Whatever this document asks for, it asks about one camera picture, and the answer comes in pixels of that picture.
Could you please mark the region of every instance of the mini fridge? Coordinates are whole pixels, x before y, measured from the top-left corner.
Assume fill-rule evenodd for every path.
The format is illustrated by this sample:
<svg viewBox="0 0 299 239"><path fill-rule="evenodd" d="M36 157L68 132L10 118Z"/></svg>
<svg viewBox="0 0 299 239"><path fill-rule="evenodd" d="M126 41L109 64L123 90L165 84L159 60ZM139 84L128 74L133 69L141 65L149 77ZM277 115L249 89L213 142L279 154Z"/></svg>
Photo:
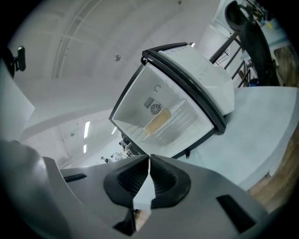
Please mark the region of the mini fridge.
<svg viewBox="0 0 299 239"><path fill-rule="evenodd" d="M141 154L179 158L213 134L223 134L234 110L234 88L191 45L164 45L142 53L109 119Z"/></svg>

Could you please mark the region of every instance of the black pipe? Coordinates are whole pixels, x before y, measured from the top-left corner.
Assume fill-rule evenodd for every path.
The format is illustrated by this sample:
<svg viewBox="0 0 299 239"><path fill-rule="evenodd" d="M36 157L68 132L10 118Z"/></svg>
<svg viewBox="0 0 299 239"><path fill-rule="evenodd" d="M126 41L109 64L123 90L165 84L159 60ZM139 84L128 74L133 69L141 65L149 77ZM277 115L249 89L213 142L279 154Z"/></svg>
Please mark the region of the black pipe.
<svg viewBox="0 0 299 239"><path fill-rule="evenodd" d="M212 64L214 64L218 60L218 58L225 52L225 50L230 46L230 44L238 35L238 32L234 32L234 34L232 34L230 38L228 38L228 40L218 49L218 51L215 52L215 54L210 58L210 62Z"/></svg>
<svg viewBox="0 0 299 239"><path fill-rule="evenodd" d="M239 70L241 69L241 67L243 66L244 63L245 63L245 62L242 61L241 65L239 65L238 69L237 69L237 70L235 71L235 73L233 74L232 79L235 78L235 76L238 74Z"/></svg>
<svg viewBox="0 0 299 239"><path fill-rule="evenodd" d="M229 62L226 64L226 66L224 67L224 69L226 69L234 60L234 58L236 57L236 55L238 54L238 52L240 51L241 47L239 47L239 49L235 52L235 54L233 55L233 57L229 60Z"/></svg>

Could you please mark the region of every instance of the ceiling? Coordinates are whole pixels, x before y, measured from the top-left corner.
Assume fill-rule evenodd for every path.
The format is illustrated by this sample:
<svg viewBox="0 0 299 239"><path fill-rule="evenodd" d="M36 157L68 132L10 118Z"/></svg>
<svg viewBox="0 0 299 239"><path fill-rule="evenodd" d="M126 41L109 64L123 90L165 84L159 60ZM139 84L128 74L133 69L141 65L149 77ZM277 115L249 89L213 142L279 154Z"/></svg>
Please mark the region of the ceiling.
<svg viewBox="0 0 299 239"><path fill-rule="evenodd" d="M14 81L35 107L21 140L52 158L77 159L90 117L89 144L100 147L102 143L93 140L113 137L109 112L140 65L142 51L174 42L198 45L218 4L219 0L43 2L9 45L13 54L19 45L26 49L27 68L16 72ZM70 137L71 132L78 135Z"/></svg>

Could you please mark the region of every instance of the open fridge door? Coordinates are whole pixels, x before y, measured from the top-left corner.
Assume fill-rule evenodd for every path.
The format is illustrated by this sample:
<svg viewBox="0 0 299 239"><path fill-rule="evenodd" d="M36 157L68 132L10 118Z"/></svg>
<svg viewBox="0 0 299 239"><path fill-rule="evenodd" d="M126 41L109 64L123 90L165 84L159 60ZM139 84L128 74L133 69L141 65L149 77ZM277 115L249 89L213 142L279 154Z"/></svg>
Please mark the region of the open fridge door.
<svg viewBox="0 0 299 239"><path fill-rule="evenodd" d="M187 49L190 53L186 51L184 56L179 55L183 49L176 50L177 55L168 50L148 50L148 62L137 70L111 113L109 119L141 153L178 158L215 132L225 131L223 116L234 108L233 88L223 83L228 76L200 55L196 59L197 52L194 54L190 48ZM166 68L150 58L152 52L164 61ZM197 64L189 64L197 72L188 68L188 55L191 62L197 60ZM177 74L178 69L184 74ZM203 70L202 83L196 77ZM223 88L228 88L227 101L225 93L219 95Z"/></svg>

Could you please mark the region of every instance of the fridge door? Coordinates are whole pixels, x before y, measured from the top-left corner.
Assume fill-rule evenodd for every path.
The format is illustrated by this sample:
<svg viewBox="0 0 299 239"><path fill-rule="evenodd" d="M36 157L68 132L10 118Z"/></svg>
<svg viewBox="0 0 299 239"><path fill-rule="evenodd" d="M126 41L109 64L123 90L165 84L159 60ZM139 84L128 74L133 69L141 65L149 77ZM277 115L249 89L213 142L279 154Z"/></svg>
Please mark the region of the fridge door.
<svg viewBox="0 0 299 239"><path fill-rule="evenodd" d="M190 45L160 50L159 54L187 72L207 93L222 115L234 110L233 81L222 67L215 67Z"/></svg>

